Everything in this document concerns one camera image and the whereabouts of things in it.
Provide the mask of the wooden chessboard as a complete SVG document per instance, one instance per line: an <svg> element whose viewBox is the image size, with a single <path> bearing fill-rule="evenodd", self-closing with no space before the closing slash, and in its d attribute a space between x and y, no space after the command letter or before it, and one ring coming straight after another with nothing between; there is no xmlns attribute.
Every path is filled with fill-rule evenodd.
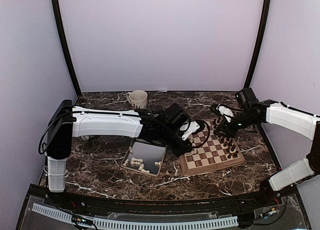
<svg viewBox="0 0 320 230"><path fill-rule="evenodd" d="M238 166L245 162L245 158L235 140L233 140L233 142L236 145L236 150L239 151L238 157L227 159L227 147L224 147L222 141L214 135L213 126L216 119L217 117L205 120L210 127L210 137L208 141L206 141L202 147L194 149L192 152L185 153L179 157L181 170L184 176L211 173L217 170Z"/></svg>

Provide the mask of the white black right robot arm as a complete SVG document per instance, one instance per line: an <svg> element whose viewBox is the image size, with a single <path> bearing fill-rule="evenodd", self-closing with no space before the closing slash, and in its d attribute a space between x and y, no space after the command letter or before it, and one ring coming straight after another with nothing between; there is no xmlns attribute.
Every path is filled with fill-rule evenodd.
<svg viewBox="0 0 320 230"><path fill-rule="evenodd" d="M220 117L216 136L234 138L239 130L264 125L266 135L282 169L259 185L255 202L267 206L281 190L300 184L320 173L320 116L282 101L259 100L252 88L235 93L238 108L212 104Z"/></svg>

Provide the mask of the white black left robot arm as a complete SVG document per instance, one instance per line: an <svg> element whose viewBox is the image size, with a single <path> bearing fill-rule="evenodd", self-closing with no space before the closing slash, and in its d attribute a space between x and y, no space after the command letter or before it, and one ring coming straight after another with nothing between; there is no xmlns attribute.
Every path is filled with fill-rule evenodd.
<svg viewBox="0 0 320 230"><path fill-rule="evenodd" d="M177 103L154 114L149 109L88 109L74 106L71 100L63 100L38 143L38 153L46 155L48 195L60 208L71 203L70 196L65 193L65 175L73 138L129 137L169 147L179 157L194 149L188 138L199 129L200 122L191 120Z"/></svg>

